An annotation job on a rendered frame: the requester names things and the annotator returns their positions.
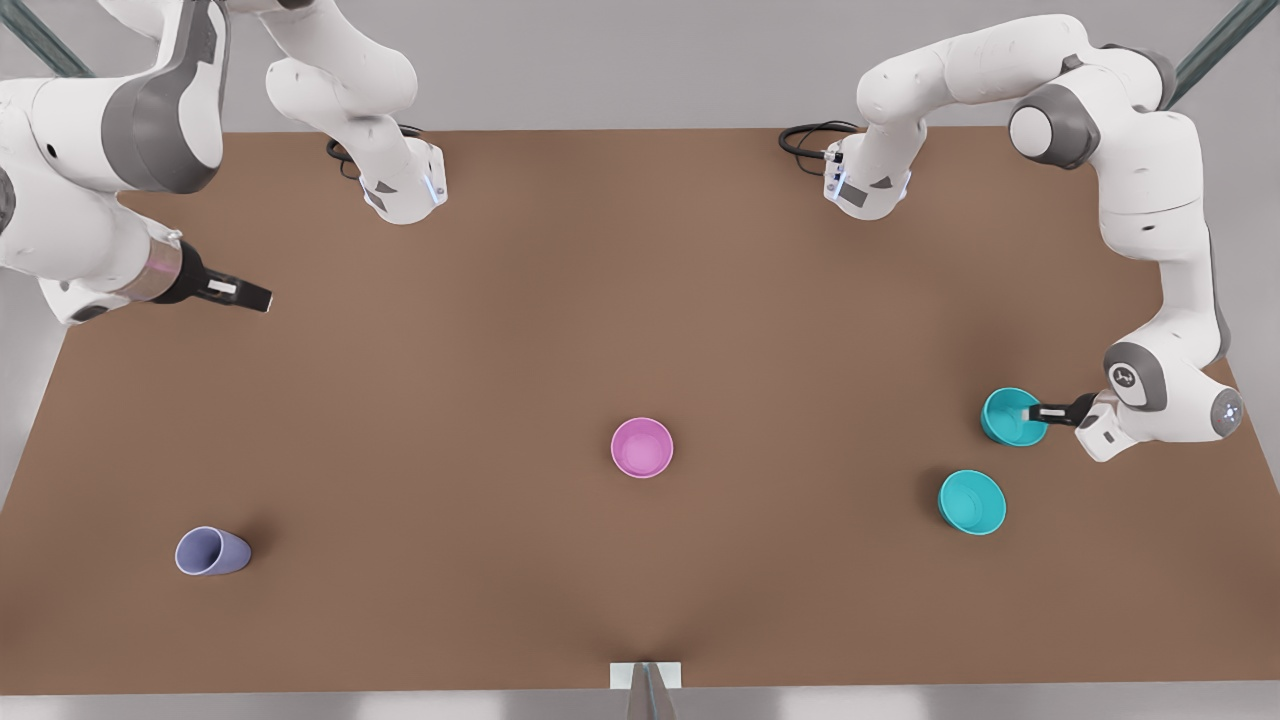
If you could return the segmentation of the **teal bowl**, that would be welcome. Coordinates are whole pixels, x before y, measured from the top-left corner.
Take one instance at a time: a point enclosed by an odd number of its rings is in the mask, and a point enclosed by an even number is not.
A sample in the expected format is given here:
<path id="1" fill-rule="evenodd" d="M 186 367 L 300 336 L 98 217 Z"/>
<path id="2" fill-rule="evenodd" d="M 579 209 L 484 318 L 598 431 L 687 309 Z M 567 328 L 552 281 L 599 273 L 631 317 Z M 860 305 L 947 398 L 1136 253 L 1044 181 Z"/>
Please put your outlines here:
<path id="1" fill-rule="evenodd" d="M 1007 501 L 1001 487 L 975 470 L 951 473 L 941 484 L 937 505 L 951 528 L 969 536 L 989 536 L 1002 527 Z"/>
<path id="2" fill-rule="evenodd" d="M 1005 387 L 993 391 L 980 407 L 980 427 L 986 436 L 1000 445 L 1029 447 L 1039 443 L 1048 425 L 1032 420 L 1029 411 L 1039 400 L 1029 392 Z"/>

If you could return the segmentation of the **pink bowl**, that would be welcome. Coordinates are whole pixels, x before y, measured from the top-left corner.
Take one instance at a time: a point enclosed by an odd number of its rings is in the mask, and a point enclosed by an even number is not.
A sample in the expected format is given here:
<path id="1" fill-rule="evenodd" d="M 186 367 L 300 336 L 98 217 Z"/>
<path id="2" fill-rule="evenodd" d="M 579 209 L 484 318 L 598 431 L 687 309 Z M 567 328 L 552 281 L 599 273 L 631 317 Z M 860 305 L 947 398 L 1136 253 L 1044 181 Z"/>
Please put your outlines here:
<path id="1" fill-rule="evenodd" d="M 611 457 L 626 475 L 646 479 L 663 473 L 675 456 L 672 434 L 660 421 L 636 416 L 621 423 L 611 438 Z"/>

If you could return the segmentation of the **lavender cup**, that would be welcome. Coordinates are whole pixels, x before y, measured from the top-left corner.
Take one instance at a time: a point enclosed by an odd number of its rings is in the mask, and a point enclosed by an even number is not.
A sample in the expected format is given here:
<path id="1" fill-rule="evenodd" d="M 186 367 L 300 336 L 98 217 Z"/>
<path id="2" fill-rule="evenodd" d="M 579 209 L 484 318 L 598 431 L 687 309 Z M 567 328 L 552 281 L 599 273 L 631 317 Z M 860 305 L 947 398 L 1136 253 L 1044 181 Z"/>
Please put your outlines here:
<path id="1" fill-rule="evenodd" d="M 239 571 L 250 564 L 250 544 L 227 530 L 197 527 L 188 530 L 175 547 L 177 568 L 189 577 L 211 577 Z"/>

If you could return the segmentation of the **silver frame post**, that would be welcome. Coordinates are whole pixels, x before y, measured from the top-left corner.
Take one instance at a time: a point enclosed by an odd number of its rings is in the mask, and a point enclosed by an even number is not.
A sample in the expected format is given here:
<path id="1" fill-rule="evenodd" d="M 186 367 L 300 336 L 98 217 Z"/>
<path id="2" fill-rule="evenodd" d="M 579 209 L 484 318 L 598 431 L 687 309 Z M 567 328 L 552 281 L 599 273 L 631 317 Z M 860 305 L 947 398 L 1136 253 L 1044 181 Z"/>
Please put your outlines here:
<path id="1" fill-rule="evenodd" d="M 93 78 L 95 73 L 46 26 L 24 0 L 0 0 L 0 23 L 55 76 Z"/>
<path id="2" fill-rule="evenodd" d="M 626 720 L 678 720 L 671 689 L 682 683 L 681 662 L 613 662 L 611 689 L 628 692 Z"/>
<path id="3" fill-rule="evenodd" d="M 1175 88 L 1162 101 L 1161 109 L 1172 109 L 1277 6 L 1280 0 L 1239 0 L 1180 60 L 1175 69 Z"/>

